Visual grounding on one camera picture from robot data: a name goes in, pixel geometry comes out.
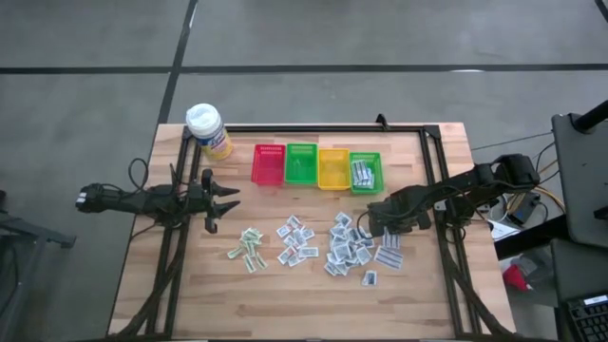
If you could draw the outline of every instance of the wooden table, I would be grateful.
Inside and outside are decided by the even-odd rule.
[[[465,128],[461,123],[440,123],[450,175],[473,166]],[[170,182],[169,163],[177,161],[182,125],[159,126],[150,159],[149,184]],[[402,236],[402,270],[393,271],[375,261],[332,277],[323,269],[328,253],[328,231],[339,211],[360,214],[366,203],[411,184],[426,184],[420,140],[410,133],[235,133],[233,154],[225,161],[208,161],[216,181],[240,193],[218,199],[239,199],[241,205],[218,221],[218,233],[208,234],[204,221],[192,220],[181,278],[174,338],[192,339],[361,339],[447,338],[453,331],[446,284],[434,227]],[[351,151],[378,151],[382,155],[386,191],[378,196],[354,196],[350,191],[322,191],[316,187],[261,187],[250,181],[257,143],[318,143],[320,147],[347,147]],[[437,179],[438,167],[435,166]],[[316,236],[322,257],[308,259],[292,269],[276,257],[285,248],[276,229],[297,215]],[[138,218],[134,232],[150,225]],[[238,245],[240,232],[253,226],[264,237],[260,251],[266,270],[249,275],[240,258],[226,253]],[[514,331],[498,259],[487,225],[467,228],[465,248],[473,285],[488,309]],[[162,229],[149,231],[130,244],[109,332],[119,331],[141,307],[152,290]],[[378,286],[362,287],[366,270],[378,272]],[[459,295],[463,320],[465,302]],[[159,317],[159,327],[164,317]]]

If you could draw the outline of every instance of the green bin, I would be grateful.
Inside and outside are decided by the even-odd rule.
[[[316,185],[316,143],[288,143],[285,157],[285,182]]]
[[[351,163],[353,161],[364,161],[365,165],[371,169],[373,173],[373,187],[364,188],[354,185],[354,177],[352,176],[352,165],[349,165],[351,170],[351,191],[359,195],[379,194],[384,191],[384,176],[382,174],[382,161],[378,152],[351,152]]]

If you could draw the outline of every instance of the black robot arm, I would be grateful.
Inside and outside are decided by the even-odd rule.
[[[432,185],[411,185],[398,190],[381,202],[368,204],[370,233],[384,235],[409,233],[416,224],[420,229],[430,227],[428,210],[442,200],[450,200],[451,210],[446,222],[463,225],[475,213],[475,208],[489,203],[505,193],[523,193],[540,182],[531,160],[521,154],[500,156],[491,163],[477,164],[470,171]]]
[[[146,215],[164,227],[176,227],[189,215],[206,213],[205,229],[216,233],[215,219],[221,217],[240,201],[215,203],[214,196],[224,197],[238,192],[219,186],[213,181],[211,169],[204,169],[200,184],[188,183],[187,189],[178,192],[177,180],[173,184],[162,184],[146,190],[125,192],[117,187],[108,188],[107,184],[92,183],[81,189],[76,199],[76,208],[83,213],[101,213],[114,210],[124,213]]]

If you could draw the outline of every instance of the plastic jar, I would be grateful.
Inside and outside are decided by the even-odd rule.
[[[207,157],[218,161],[230,156],[232,142],[214,106],[197,104],[188,109],[186,123]]]

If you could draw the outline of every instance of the gray floor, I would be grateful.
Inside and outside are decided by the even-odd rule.
[[[172,64],[187,0],[0,0],[0,67]],[[592,0],[199,0],[185,65],[607,63]],[[21,340],[105,333],[132,216],[79,214],[80,187],[129,187],[147,158],[167,75],[0,75],[0,188],[14,215],[78,235],[48,248]],[[464,122],[471,147],[550,130],[605,100],[608,72],[182,75],[170,123],[208,102],[228,123]],[[534,156],[551,137],[476,150]],[[550,162],[555,154],[543,156]],[[558,179],[547,186],[560,194]],[[550,205],[551,215],[557,210]],[[518,331],[555,337],[521,295]]]

